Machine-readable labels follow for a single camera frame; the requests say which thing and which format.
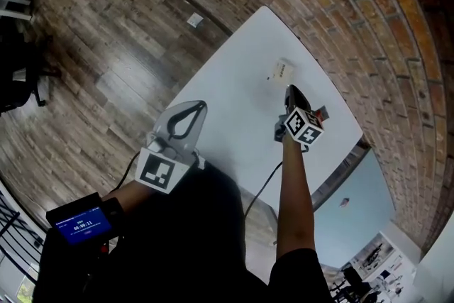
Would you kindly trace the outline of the white sachet packet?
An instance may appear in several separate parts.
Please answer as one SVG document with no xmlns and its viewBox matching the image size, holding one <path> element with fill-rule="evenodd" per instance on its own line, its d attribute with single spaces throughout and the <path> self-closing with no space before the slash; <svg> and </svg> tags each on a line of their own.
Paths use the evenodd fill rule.
<svg viewBox="0 0 454 303">
<path fill-rule="evenodd" d="M 294 77 L 294 65 L 290 60 L 285 57 L 278 59 L 269 76 L 273 82 L 290 85 Z"/>
</svg>

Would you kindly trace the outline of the person's left forearm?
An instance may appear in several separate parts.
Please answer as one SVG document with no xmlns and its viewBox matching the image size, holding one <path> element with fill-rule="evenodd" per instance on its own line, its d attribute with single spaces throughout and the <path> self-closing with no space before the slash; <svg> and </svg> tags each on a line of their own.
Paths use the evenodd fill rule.
<svg viewBox="0 0 454 303">
<path fill-rule="evenodd" d="M 113 198 L 117 199 L 122 210 L 127 214 L 146 202 L 156 192 L 157 190 L 132 180 L 128 184 L 108 193 L 106 196 L 102 197 L 101 200 L 107 201 Z"/>
</svg>

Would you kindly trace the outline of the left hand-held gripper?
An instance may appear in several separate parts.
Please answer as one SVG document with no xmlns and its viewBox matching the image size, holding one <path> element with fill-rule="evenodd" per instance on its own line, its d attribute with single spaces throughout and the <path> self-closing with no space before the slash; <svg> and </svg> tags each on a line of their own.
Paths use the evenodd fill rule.
<svg viewBox="0 0 454 303">
<path fill-rule="evenodd" d="M 164 110 L 147 135 L 148 145 L 140 150 L 135 180 L 169 194 L 191 170 L 203 170 L 206 160 L 194 148 L 206 115 L 205 101 L 186 101 Z"/>
</svg>

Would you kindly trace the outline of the black wrist screen device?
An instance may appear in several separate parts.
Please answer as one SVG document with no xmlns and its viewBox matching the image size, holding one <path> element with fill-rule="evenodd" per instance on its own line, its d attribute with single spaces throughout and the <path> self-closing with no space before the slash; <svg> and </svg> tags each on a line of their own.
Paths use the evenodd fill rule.
<svg viewBox="0 0 454 303">
<path fill-rule="evenodd" d="M 93 193 L 46 213 L 48 223 L 71 246 L 108 241 L 120 234 L 124 211 L 117 198 Z"/>
</svg>

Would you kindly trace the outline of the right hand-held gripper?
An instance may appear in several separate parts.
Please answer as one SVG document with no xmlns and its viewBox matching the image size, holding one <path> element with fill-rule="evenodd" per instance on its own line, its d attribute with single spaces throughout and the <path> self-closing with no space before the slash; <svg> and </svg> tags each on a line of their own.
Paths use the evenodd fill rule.
<svg viewBox="0 0 454 303">
<path fill-rule="evenodd" d="M 289 135 L 300 144 L 313 145 L 324 132 L 322 123 L 315 114 L 305 111 L 311 110 L 311 105 L 296 86 L 294 86 L 293 102 L 292 87 L 291 84 L 286 88 L 284 106 L 287 115 L 279 115 L 278 122 L 275 124 L 274 140 L 282 142 L 284 136 Z"/>
</svg>

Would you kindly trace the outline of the black metal railing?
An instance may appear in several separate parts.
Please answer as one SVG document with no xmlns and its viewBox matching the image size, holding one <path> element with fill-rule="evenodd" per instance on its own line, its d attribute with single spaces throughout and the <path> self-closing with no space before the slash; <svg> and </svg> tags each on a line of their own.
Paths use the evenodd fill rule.
<svg viewBox="0 0 454 303">
<path fill-rule="evenodd" d="M 0 193 L 0 255 L 33 284 L 37 282 L 43 239 Z"/>
</svg>

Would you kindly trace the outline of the black mesh office chair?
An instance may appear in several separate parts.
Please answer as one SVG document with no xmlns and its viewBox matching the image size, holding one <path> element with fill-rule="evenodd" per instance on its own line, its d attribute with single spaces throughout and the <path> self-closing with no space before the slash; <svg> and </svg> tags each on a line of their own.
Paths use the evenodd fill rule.
<svg viewBox="0 0 454 303">
<path fill-rule="evenodd" d="M 335 303 L 377 303 L 378 293 L 368 282 L 363 282 L 358 272 L 353 268 L 342 270 L 345 281 L 349 284 L 341 288 L 333 297 Z"/>
</svg>

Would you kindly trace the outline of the person's black clothing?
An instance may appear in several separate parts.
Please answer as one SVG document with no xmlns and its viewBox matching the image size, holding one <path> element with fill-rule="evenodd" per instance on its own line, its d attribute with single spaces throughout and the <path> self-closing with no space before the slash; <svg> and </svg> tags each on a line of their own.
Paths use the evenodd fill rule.
<svg viewBox="0 0 454 303">
<path fill-rule="evenodd" d="M 33 303 L 334 303 L 311 249 L 278 258 L 268 282 L 246 268 L 240 190 L 211 165 L 148 197 L 91 258 L 50 229 Z"/>
</svg>

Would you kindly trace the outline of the person's right forearm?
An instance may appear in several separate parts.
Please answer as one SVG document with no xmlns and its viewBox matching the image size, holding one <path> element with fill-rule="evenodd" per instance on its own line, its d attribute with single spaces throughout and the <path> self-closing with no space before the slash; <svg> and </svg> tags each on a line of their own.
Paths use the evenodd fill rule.
<svg viewBox="0 0 454 303">
<path fill-rule="evenodd" d="M 277 257 L 300 248 L 315 249 L 314 212 L 301 145 L 282 141 L 282 183 L 277 220 Z"/>
</svg>

